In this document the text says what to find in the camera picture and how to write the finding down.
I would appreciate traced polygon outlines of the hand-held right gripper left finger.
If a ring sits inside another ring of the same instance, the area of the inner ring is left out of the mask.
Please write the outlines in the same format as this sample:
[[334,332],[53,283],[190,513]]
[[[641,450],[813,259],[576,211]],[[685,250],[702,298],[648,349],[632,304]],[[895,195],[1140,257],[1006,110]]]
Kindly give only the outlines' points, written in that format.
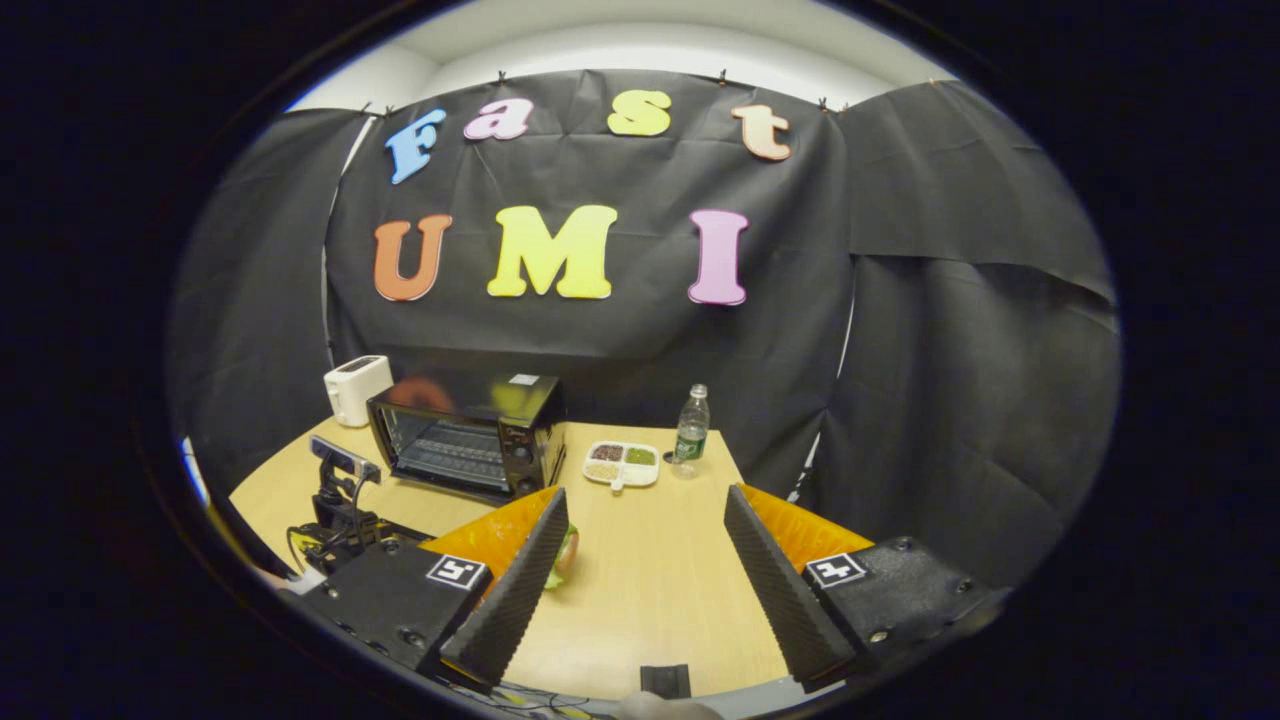
[[538,491],[425,543],[384,541],[301,594],[348,642],[445,684],[495,688],[570,529],[566,492]]

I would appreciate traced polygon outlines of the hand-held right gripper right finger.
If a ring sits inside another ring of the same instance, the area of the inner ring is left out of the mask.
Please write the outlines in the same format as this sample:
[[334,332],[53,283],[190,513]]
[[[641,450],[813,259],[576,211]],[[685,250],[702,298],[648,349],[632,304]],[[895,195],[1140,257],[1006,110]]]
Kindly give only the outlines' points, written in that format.
[[724,529],[806,691],[916,666],[988,626],[1011,594],[910,536],[873,542],[746,484],[728,488]]

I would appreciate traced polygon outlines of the sandwich with lettuce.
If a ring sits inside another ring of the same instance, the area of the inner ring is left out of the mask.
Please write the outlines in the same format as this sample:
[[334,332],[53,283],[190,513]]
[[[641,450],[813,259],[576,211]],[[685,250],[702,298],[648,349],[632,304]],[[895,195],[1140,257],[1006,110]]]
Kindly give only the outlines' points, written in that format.
[[556,556],[556,561],[545,579],[545,591],[554,591],[562,587],[572,577],[575,559],[579,552],[579,529],[573,524],[570,524]]

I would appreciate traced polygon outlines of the black electric oven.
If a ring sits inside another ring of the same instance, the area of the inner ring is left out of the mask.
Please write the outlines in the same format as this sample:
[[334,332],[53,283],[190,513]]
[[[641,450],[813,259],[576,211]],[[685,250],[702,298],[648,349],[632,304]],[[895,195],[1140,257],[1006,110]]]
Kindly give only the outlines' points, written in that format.
[[420,372],[372,396],[367,416],[392,475],[493,505],[557,486],[567,456],[554,375]]

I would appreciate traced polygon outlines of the white toaster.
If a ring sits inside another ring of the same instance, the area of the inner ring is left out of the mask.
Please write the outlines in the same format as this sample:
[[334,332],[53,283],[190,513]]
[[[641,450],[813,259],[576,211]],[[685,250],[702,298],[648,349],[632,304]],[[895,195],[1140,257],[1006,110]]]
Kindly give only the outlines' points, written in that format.
[[329,370],[323,377],[332,415],[340,427],[361,428],[369,420],[369,400],[394,384],[385,355],[365,355]]

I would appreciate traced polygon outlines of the white divided snack plate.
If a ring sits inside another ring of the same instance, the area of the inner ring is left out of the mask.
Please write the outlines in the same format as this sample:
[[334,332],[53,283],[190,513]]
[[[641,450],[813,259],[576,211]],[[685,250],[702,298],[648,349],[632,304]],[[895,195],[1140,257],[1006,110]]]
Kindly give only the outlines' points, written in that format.
[[662,456],[649,445],[600,441],[591,445],[582,462],[582,477],[621,493],[630,487],[654,486]]

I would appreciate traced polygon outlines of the clear plastic water bottle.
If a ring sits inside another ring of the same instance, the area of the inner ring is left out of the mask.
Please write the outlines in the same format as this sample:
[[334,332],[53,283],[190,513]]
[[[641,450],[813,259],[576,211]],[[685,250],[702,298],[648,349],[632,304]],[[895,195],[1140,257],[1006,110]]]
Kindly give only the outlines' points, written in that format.
[[700,469],[710,425],[710,407],[705,384],[694,384],[681,409],[673,451],[682,461],[672,465],[675,475],[694,478]]

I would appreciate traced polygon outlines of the black backdrop cloth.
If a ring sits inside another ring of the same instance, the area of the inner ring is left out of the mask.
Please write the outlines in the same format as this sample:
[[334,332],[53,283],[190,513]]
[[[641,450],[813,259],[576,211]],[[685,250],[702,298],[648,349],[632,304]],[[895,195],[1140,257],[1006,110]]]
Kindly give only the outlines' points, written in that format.
[[289,111],[212,187],[163,341],[175,433],[229,495],[371,354],[561,378],[671,428],[696,383],[751,484],[997,585],[1078,515],[1123,378],[1100,238],[959,82],[844,111],[644,70]]

